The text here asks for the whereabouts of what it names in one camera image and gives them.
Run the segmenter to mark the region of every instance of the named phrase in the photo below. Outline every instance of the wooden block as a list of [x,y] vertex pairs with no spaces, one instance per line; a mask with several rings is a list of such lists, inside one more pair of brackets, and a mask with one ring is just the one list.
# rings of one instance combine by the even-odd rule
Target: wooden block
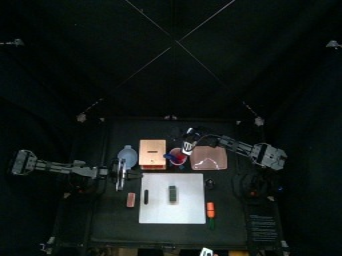
[[166,170],[166,140],[140,140],[139,165],[142,170]]

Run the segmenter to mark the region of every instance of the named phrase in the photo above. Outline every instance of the red cup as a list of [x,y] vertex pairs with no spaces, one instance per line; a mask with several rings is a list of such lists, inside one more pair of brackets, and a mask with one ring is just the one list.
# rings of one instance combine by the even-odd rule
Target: red cup
[[182,165],[187,161],[187,155],[182,153],[180,148],[174,148],[170,151],[170,155],[172,155],[176,158],[176,161],[170,159],[170,162],[172,165]]

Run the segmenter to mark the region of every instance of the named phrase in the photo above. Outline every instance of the cardboard box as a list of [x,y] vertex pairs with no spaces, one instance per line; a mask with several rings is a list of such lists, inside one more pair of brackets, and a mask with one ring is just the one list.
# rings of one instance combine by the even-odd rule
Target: cardboard box
[[166,170],[166,140],[140,140],[139,165],[142,170]]

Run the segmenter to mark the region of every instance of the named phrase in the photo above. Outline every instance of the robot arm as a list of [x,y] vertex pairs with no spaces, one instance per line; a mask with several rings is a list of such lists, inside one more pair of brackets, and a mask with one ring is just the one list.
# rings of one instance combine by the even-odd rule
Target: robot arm
[[13,175],[28,175],[32,171],[45,171],[61,174],[79,174],[80,176],[96,179],[107,176],[108,170],[85,166],[85,162],[75,160],[72,164],[61,164],[39,160],[29,150],[19,150],[9,169]]
[[77,174],[91,179],[115,178],[116,191],[123,190],[124,180],[142,178],[139,173],[127,171],[126,159],[119,159],[118,166],[114,164],[111,170],[103,167],[88,167],[84,161],[75,160],[72,164],[61,164],[37,159],[29,150],[19,150],[9,166],[12,175],[28,175],[32,171],[52,172],[60,174]]
[[277,149],[266,143],[248,145],[240,141],[234,140],[226,135],[223,136],[215,135],[215,134],[203,135],[200,130],[194,128],[190,128],[184,135],[182,153],[186,155],[191,155],[198,142],[204,137],[216,138],[215,146],[224,147],[227,150],[232,151],[234,153],[248,157],[254,164],[258,164],[263,167],[270,167],[273,170],[277,170],[277,171],[283,169],[287,155],[282,149]]

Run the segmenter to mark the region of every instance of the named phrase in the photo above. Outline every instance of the blue object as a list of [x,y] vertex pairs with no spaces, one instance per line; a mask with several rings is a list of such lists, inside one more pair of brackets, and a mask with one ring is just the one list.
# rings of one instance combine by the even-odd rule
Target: blue object
[[176,164],[179,163],[179,160],[178,160],[178,158],[176,158],[174,155],[171,155],[171,154],[164,154],[163,157],[164,157],[166,159],[171,160],[174,163],[176,163]]

